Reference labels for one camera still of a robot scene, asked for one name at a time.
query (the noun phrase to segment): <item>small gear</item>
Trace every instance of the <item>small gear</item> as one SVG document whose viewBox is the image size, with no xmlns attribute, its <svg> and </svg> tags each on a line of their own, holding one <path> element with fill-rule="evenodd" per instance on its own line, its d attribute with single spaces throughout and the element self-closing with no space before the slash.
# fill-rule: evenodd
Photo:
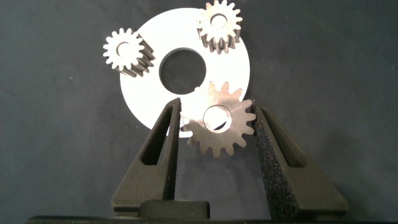
<svg viewBox="0 0 398 224">
<path fill-rule="evenodd" d="M 210 52 L 228 53 L 229 48 L 235 49 L 235 43 L 239 43 L 242 17 L 238 17 L 241 11 L 234 7 L 234 3 L 227 5 L 226 0 L 221 4 L 215 0 L 213 6 L 206 3 L 206 9 L 202 9 L 197 29 L 203 46 Z"/>
<path fill-rule="evenodd" d="M 252 105 L 251 100 L 239 101 L 242 89 L 237 89 L 230 94 L 229 84 L 225 82 L 220 91 L 216 90 L 215 84 L 210 82 L 207 90 L 197 87 L 194 98 L 182 103 L 181 117 L 189 119 L 183 131 L 192 131 L 192 137 L 188 143 L 194 145 L 200 142 L 200 150 L 205 153 L 209 147 L 213 149 L 214 157 L 219 157 L 221 149 L 225 148 L 229 155 L 234 154 L 233 144 L 244 147 L 246 141 L 242 134 L 253 134 L 254 130 L 247 126 L 248 121 L 256 118 L 255 114 L 247 113 L 246 108 Z M 225 122 L 220 116 L 209 117 L 211 109 L 222 110 L 226 115 Z"/>
<path fill-rule="evenodd" d="M 112 64 L 112 69 L 132 77 L 142 77 L 143 72 L 149 73 L 148 67 L 154 66 L 150 62 L 155 59 L 154 50 L 132 29 L 124 32 L 120 28 L 119 33 L 113 31 L 112 37 L 107 37 L 106 41 L 104 57 L 108 58 L 106 63 Z"/>
</svg>

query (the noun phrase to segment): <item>dark gray backdrop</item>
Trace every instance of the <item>dark gray backdrop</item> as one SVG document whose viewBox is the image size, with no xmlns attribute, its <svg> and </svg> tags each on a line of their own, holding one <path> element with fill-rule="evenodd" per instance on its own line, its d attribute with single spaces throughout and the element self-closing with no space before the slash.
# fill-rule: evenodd
<svg viewBox="0 0 398 224">
<path fill-rule="evenodd" d="M 0 1 L 0 223 L 112 215 L 149 130 L 127 108 L 104 40 L 205 2 Z M 235 3 L 251 61 L 246 98 L 265 102 L 318 163 L 347 198 L 347 219 L 398 221 L 398 1 Z M 199 84 L 192 57 L 169 63 L 178 88 Z M 248 141 L 213 159 L 181 140 L 176 198 L 209 201 L 213 218 L 269 218 Z"/>
</svg>

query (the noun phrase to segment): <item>spur gear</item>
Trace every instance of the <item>spur gear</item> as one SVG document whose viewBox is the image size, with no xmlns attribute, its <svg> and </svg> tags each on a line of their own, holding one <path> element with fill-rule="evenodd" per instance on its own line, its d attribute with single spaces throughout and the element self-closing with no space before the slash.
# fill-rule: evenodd
<svg viewBox="0 0 398 224">
<path fill-rule="evenodd" d="M 213 6 L 206 3 L 206 9 L 202 9 L 197 29 L 203 46 L 210 52 L 228 53 L 229 48 L 235 49 L 235 43 L 239 43 L 242 17 L 238 17 L 241 11 L 234 7 L 234 3 L 227 5 L 226 0 L 221 4 L 215 0 Z"/>
<path fill-rule="evenodd" d="M 112 69 L 132 77 L 142 77 L 143 72 L 149 73 L 148 67 L 154 66 L 150 62 L 155 59 L 154 50 L 132 29 L 124 32 L 120 28 L 119 33 L 113 31 L 112 37 L 107 37 L 106 41 L 104 57 L 108 58 L 106 63 L 112 64 Z"/>
<path fill-rule="evenodd" d="M 192 137 L 188 143 L 194 145 L 200 142 L 200 150 L 205 153 L 209 147 L 213 149 L 214 157 L 219 157 L 221 149 L 232 156 L 234 154 L 233 144 L 244 147 L 246 141 L 242 134 L 253 134 L 254 130 L 247 126 L 248 121 L 256 118 L 255 114 L 247 113 L 246 108 L 252 105 L 251 100 L 239 101 L 242 89 L 237 89 L 230 94 L 229 84 L 225 82 L 221 90 L 216 90 L 215 84 L 210 82 L 207 90 L 195 88 L 195 97 L 182 103 L 181 117 L 189 119 L 189 123 L 182 128 L 183 131 L 191 131 Z M 220 116 L 208 116 L 212 111 L 222 111 L 226 121 L 220 122 Z"/>
</svg>

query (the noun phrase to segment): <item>center hole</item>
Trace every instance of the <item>center hole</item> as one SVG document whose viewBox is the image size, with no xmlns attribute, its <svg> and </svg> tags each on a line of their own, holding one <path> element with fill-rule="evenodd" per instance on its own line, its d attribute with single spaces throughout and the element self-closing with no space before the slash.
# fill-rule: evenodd
<svg viewBox="0 0 398 224">
<path fill-rule="evenodd" d="M 132 44 L 123 42 L 119 44 L 117 53 L 120 57 L 133 57 L 134 47 L 132 46 Z"/>
<path fill-rule="evenodd" d="M 206 76 L 203 58 L 191 50 L 178 50 L 170 54 L 160 67 L 160 80 L 172 93 L 191 93 L 200 86 Z"/>
<path fill-rule="evenodd" d="M 214 133 L 222 133 L 231 125 L 231 113 L 221 105 L 208 108 L 203 116 L 206 128 Z"/>
<path fill-rule="evenodd" d="M 223 15 L 215 15 L 211 18 L 211 25 L 214 28 L 223 28 L 226 24 L 226 18 Z"/>
</svg>

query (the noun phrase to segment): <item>washer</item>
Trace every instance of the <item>washer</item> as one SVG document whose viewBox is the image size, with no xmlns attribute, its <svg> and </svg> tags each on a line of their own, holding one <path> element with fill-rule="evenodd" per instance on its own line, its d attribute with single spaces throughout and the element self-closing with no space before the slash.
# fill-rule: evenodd
<svg viewBox="0 0 398 224">
<path fill-rule="evenodd" d="M 143 77 L 130 77 L 121 73 L 121 89 L 127 106 L 133 115 L 149 129 L 152 129 L 164 106 L 175 98 L 182 104 L 192 93 L 178 95 L 168 91 L 160 80 L 160 69 L 165 59 L 178 50 L 192 50 L 198 53 L 206 64 L 206 76 L 201 88 L 208 88 L 213 82 L 218 89 L 229 83 L 229 92 L 242 89 L 239 100 L 243 100 L 249 85 L 249 55 L 242 39 L 228 54 L 218 55 L 204 48 L 198 36 L 197 20 L 201 9 L 181 8 L 163 12 L 147 21 L 137 32 L 154 49 L 155 59 L 149 73 Z M 180 132 L 180 138 L 188 138 L 191 132 Z"/>
</svg>

